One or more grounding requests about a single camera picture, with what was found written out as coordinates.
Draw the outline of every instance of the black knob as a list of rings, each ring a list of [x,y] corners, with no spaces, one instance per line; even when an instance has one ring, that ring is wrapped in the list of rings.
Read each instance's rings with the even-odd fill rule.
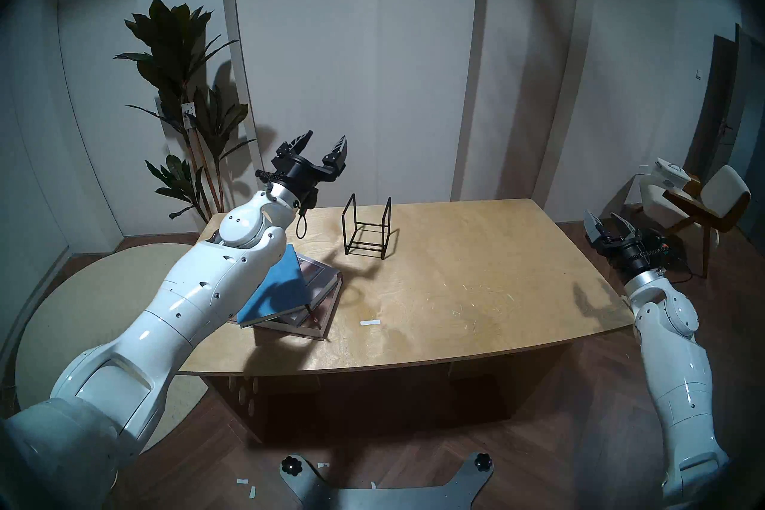
[[[300,471],[303,470],[303,463],[295,457],[287,457],[281,461],[281,470],[287,473],[287,475],[297,477]]]
[[[488,471],[491,469],[492,460],[486,453],[481,453],[476,457],[476,467],[479,471]]]

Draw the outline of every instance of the table top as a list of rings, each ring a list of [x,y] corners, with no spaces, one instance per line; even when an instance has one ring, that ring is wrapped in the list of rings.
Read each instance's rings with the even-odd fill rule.
[[[345,255],[342,208],[311,210],[288,241],[343,273],[327,339],[226,323],[180,369],[195,375],[294,375],[479,358],[628,326],[627,305],[531,200],[393,205],[384,261]],[[380,222],[383,206],[360,206]],[[212,236],[215,215],[200,240]],[[347,220],[353,226],[353,214]],[[373,233],[359,238],[373,241]],[[380,320],[380,324],[360,324]]]

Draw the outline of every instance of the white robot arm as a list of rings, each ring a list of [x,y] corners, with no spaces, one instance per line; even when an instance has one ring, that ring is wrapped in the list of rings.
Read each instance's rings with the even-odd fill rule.
[[[612,215],[626,236],[612,235],[585,212],[587,239],[619,272],[635,315],[635,337],[664,435],[664,503],[687,502],[728,462],[714,438],[712,370],[694,338],[693,305],[653,265],[640,233]]]
[[[343,137],[318,167],[299,156],[312,132],[284,143],[258,171],[265,191],[232,210],[209,241],[195,245],[117,339],[83,352],[63,371],[51,399],[6,428],[39,480],[63,504],[100,507],[117,470],[140,454],[157,427],[168,386],[205,337],[250,298],[286,247],[295,213],[316,204],[316,184],[345,167]]]

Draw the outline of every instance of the black wire frame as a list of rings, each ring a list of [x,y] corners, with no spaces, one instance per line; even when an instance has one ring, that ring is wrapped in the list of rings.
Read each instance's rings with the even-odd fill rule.
[[[345,225],[345,214],[348,211],[348,208],[350,205],[354,205],[354,233],[350,236],[350,241],[348,240],[348,235],[346,231],[346,225]],[[348,255],[350,253],[350,249],[352,248],[358,248],[362,251],[372,251],[376,253],[380,253],[380,259],[385,258],[385,253],[388,250],[388,242],[390,241],[390,218],[391,218],[391,198],[388,198],[388,202],[385,204],[385,211],[382,213],[382,219],[380,220],[380,224],[374,224],[372,222],[359,222],[357,215],[356,215],[356,194],[351,193],[350,199],[348,200],[348,203],[345,205],[345,209],[343,210],[343,214],[341,216],[342,222],[343,222],[343,247],[345,248],[345,254]],[[359,230],[365,226],[374,226],[380,229],[380,243],[376,242],[363,242],[356,240],[356,234],[358,234]]]

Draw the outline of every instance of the potted plant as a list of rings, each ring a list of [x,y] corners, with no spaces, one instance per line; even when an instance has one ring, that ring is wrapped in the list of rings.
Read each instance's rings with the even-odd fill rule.
[[[157,89],[161,112],[156,113],[136,105],[128,106],[147,112],[170,125],[181,135],[189,153],[191,165],[186,160],[181,161],[177,157],[168,156],[167,168],[160,167],[158,170],[146,161],[149,171],[165,184],[157,189],[156,193],[191,204],[180,212],[172,213],[171,219],[192,208],[205,221],[213,215],[201,181],[202,172],[212,193],[216,211],[223,212],[224,191],[220,182],[220,162],[233,151],[253,141],[243,141],[224,153],[231,133],[247,116],[247,105],[234,104],[225,108],[218,88],[209,91],[209,105],[205,101],[206,92],[201,87],[196,88],[193,102],[189,99],[190,80],[194,74],[222,48],[238,42],[231,40],[208,53],[220,38],[218,35],[204,48],[195,50],[205,35],[212,14],[202,10],[203,7],[200,6],[191,12],[186,4],[168,9],[160,0],[154,0],[149,7],[148,16],[133,14],[133,21],[125,21],[135,37],[149,47],[150,53],[121,53],[115,56],[115,59],[129,59],[135,62],[138,73]],[[194,105],[194,112],[184,117],[183,106],[188,104]],[[207,166],[200,135],[213,156],[214,173],[218,181],[217,192]],[[201,160],[199,167],[196,152]]]

